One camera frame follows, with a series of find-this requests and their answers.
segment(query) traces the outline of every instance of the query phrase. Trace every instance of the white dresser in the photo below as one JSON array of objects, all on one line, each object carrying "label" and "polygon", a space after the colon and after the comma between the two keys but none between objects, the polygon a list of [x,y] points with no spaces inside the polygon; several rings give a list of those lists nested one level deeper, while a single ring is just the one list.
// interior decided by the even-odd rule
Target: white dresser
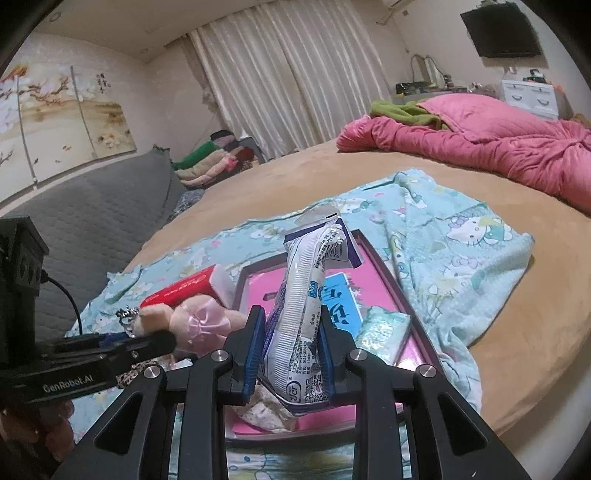
[{"label": "white dresser", "polygon": [[558,101],[556,89],[544,83],[503,80],[505,102],[522,108],[544,120],[558,120]]}]

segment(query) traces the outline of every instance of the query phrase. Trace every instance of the pink comforter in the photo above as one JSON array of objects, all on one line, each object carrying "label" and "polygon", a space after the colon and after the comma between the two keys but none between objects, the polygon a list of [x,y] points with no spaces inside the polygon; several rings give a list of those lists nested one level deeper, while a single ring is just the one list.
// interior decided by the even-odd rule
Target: pink comforter
[{"label": "pink comforter", "polygon": [[408,127],[365,115],[337,139],[343,152],[379,148],[500,173],[591,213],[591,131],[547,122],[482,95],[442,95],[421,104],[451,130]]}]

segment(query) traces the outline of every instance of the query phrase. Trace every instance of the floral wall painting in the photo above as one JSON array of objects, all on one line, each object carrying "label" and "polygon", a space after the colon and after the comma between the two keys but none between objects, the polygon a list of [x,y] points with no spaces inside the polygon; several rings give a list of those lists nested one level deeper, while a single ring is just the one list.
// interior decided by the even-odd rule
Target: floral wall painting
[{"label": "floral wall painting", "polygon": [[16,76],[0,79],[0,202],[33,185],[22,143]]},{"label": "floral wall painting", "polygon": [[108,73],[35,63],[0,78],[0,202],[36,181],[135,150]]},{"label": "floral wall painting", "polygon": [[70,67],[33,64],[19,78],[22,131],[38,181],[93,160]]},{"label": "floral wall painting", "polygon": [[134,139],[121,105],[113,100],[108,74],[77,66],[73,70],[82,116],[97,157],[134,151]]}]

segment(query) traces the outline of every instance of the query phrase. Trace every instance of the white curtain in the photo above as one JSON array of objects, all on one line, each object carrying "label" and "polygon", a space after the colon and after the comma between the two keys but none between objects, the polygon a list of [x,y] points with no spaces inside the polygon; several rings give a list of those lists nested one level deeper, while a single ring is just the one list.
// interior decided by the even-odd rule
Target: white curtain
[{"label": "white curtain", "polygon": [[190,35],[225,121],[270,157],[328,141],[389,99],[350,0],[278,0]]}]

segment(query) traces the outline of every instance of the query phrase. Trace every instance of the light blue blanket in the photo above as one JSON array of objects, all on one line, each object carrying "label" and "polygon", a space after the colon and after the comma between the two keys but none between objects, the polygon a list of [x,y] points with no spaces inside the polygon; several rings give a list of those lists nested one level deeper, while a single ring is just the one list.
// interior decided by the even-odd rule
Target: light blue blanket
[{"label": "light blue blanket", "polygon": [[[512,230],[485,203],[438,185],[415,169],[321,200],[308,209],[327,202],[340,209],[351,230],[365,234],[397,275],[448,379],[479,411],[480,375],[467,347],[489,327],[525,272],[534,245],[532,236]],[[303,211],[249,220],[151,265],[109,275],[103,293],[82,313],[85,333],[121,331],[115,317],[119,308],[136,306],[167,284],[208,265],[224,265],[236,280],[242,267],[284,251],[282,232],[292,228]],[[119,392],[109,390],[75,401],[72,426],[77,439]],[[323,473],[311,467],[315,478],[326,473],[327,478],[337,479],[350,471],[352,448],[315,453],[314,461],[305,462],[286,456],[269,458],[255,451],[248,455],[231,450],[228,455],[232,476],[250,478],[252,473],[257,480],[268,475],[284,480],[293,475],[290,468],[294,465],[317,462]],[[334,468],[326,470],[333,461]]]}]

